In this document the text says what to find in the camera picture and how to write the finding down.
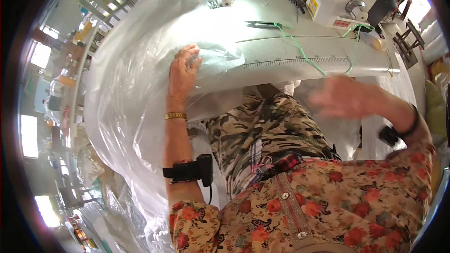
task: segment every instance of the floral shirt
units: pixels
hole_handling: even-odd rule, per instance
[[[390,160],[304,157],[220,211],[180,201],[169,216],[175,251],[408,252],[428,209],[433,154],[420,144]]]

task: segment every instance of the white wall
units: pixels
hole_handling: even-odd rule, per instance
[[[64,40],[69,32],[78,30],[82,19],[82,13],[76,0],[59,0],[57,7],[51,11],[45,24],[59,31],[58,39]]]

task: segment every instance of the hand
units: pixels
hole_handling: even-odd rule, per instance
[[[341,75],[327,79],[323,90],[314,92],[308,101],[320,107],[325,117],[361,119],[378,114],[384,92],[376,85]]]
[[[195,59],[190,65],[186,61],[191,55],[196,55],[200,49],[195,49],[195,45],[189,45],[175,55],[175,59],[170,65],[169,91],[166,99],[167,112],[184,112],[184,102],[194,86],[197,70],[202,62],[201,58]]]

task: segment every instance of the camouflage pants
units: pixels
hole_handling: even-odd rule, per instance
[[[244,96],[242,105],[205,126],[230,199],[267,179],[268,171],[290,154],[340,160],[307,111],[284,93],[267,99]]]

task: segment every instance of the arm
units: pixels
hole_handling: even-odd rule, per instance
[[[324,116],[344,119],[383,116],[399,133],[407,132],[414,122],[414,110],[408,102],[377,85],[360,83],[346,76],[328,79],[323,90],[313,93],[309,102],[320,107]],[[421,141],[431,143],[430,131],[422,116],[417,129],[405,138],[405,143],[411,145]]]
[[[169,73],[166,113],[184,113],[186,97],[194,86],[197,69],[202,62],[202,59],[198,58],[186,66],[186,60],[191,55],[198,53],[199,49],[195,49],[195,45],[189,45],[175,55]],[[192,148],[186,130],[186,121],[176,118],[167,119],[162,166],[172,167],[174,163],[181,160],[192,161]],[[169,179],[165,178],[165,180],[170,207],[181,200],[193,200],[204,203],[202,192],[196,181],[170,184]]]

